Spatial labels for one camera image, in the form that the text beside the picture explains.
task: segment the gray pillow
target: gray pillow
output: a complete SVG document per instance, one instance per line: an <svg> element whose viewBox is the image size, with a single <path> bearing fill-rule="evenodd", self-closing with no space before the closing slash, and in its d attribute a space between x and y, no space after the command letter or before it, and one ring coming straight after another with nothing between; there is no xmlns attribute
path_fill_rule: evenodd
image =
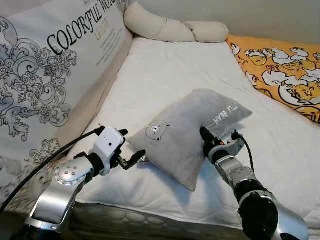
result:
<svg viewBox="0 0 320 240"><path fill-rule="evenodd" d="M197 89L163 110L127 140L136 150L190 191L197 185L204 161L199 130L206 127L221 137L252 112L236 101L209 89Z"/></svg>

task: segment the black cable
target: black cable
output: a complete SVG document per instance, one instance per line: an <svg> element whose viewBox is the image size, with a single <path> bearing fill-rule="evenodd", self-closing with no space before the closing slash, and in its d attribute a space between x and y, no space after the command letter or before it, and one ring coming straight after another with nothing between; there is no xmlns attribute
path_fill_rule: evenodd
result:
<svg viewBox="0 0 320 240"><path fill-rule="evenodd" d="M38 167L36 167L9 195L9 197L5 200L5 202L2 204L0 208L0 215L5 211L6 207L9 205L9 203L12 201L12 199L17 195L17 193L23 188L23 186L34 176L36 175L44 166L46 166L49 162L51 162L53 159L55 159L57 156L62 154L65 150L72 147L72 145L76 144L80 140L92 135L97 134L98 136L102 133L102 131L105 129L104 126L101 126L99 128L96 128L95 130L88 132L77 139L69 142L67 145L60 148L58 151L56 151L54 154L52 154L50 157L48 157L43 163L41 163Z"/></svg>
<svg viewBox="0 0 320 240"><path fill-rule="evenodd" d="M247 141L245 140L245 138L239 134L239 138L242 139L242 141L244 142L245 146L246 146L246 149L248 150L248 153L249 153L249 158L250 158L250 165L251 165L251 169L253 172L255 172L255 169L254 169L254 160L252 158L252 154L251 154L251 150L250 150L250 147L249 147L249 144L247 143Z"/></svg>

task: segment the large decorative pillow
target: large decorative pillow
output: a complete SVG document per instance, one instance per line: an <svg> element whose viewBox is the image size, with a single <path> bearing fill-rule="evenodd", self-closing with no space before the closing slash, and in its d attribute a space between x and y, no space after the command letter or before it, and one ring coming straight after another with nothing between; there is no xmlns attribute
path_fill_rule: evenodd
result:
<svg viewBox="0 0 320 240"><path fill-rule="evenodd" d="M320 124L320 45L229 35L253 87Z"/></svg>
<svg viewBox="0 0 320 240"><path fill-rule="evenodd" d="M190 191L197 185L204 161L200 127L217 137L252 112L236 101L209 89L197 89L163 110L127 140L136 150Z"/></svg>
<svg viewBox="0 0 320 240"><path fill-rule="evenodd" d="M0 204L97 114L131 47L127 0L0 1ZM44 169L10 210L30 211Z"/></svg>

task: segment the mattress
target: mattress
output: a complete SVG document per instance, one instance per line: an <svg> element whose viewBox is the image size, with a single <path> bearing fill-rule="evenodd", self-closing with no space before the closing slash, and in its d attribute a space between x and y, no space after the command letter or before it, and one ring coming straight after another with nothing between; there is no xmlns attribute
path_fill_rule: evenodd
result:
<svg viewBox="0 0 320 240"><path fill-rule="evenodd" d="M236 228L175 221L101 204L77 203L69 223L72 233L90 240L248 240Z"/></svg>
<svg viewBox="0 0 320 240"><path fill-rule="evenodd" d="M304 218L310 239L320 239L320 128L253 89L226 43L135 38L116 82L86 131L101 124L126 128L131 136L162 109L197 88L212 89L253 111L232 129L248 141L257 178L285 207ZM79 142L68 157L87 152L95 139L90 136ZM125 143L122 157L128 160L133 153ZM237 158L249 166L245 149ZM107 176L95 177L76 200L180 222L241 229L232 189L207 160L195 192L153 164L139 163L128 171L117 167Z"/></svg>

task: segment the gray wall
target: gray wall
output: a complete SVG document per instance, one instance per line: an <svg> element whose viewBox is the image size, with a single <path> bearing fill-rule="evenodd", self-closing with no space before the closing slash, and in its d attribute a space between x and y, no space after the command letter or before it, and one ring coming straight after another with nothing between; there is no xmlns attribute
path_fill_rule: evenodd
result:
<svg viewBox="0 0 320 240"><path fill-rule="evenodd" d="M320 44L320 0L138 0L181 21L219 21L231 34Z"/></svg>

